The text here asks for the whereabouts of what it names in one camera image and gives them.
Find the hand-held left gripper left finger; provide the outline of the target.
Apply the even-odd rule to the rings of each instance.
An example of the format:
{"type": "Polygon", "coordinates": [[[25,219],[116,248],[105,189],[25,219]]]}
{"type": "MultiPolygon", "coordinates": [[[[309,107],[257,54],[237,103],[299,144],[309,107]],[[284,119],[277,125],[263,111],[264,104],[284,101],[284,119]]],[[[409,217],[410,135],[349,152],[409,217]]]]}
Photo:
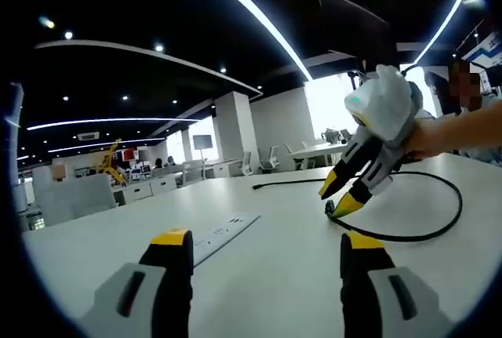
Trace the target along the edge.
{"type": "Polygon", "coordinates": [[[187,337],[194,244],[188,229],[153,238],[137,263],[100,285],[81,319],[87,337],[187,337]]]}

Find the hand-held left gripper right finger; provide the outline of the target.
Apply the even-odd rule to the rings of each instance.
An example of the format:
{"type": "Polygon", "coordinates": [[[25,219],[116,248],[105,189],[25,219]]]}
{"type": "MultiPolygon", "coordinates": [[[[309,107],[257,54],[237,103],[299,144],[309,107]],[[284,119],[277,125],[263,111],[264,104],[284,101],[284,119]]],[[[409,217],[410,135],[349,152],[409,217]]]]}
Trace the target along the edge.
{"type": "Polygon", "coordinates": [[[454,327],[436,291],[374,238],[342,235],[340,279],[346,337],[447,337],[454,327]]]}

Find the person's right hand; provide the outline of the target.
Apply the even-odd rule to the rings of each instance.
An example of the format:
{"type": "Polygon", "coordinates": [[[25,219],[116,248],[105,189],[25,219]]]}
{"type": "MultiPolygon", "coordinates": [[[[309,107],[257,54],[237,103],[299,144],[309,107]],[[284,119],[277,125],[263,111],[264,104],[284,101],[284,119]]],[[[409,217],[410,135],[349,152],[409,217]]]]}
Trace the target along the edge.
{"type": "Polygon", "coordinates": [[[403,143],[403,163],[418,162],[438,155],[431,143],[431,124],[428,120],[416,119],[413,129],[403,143]]]}

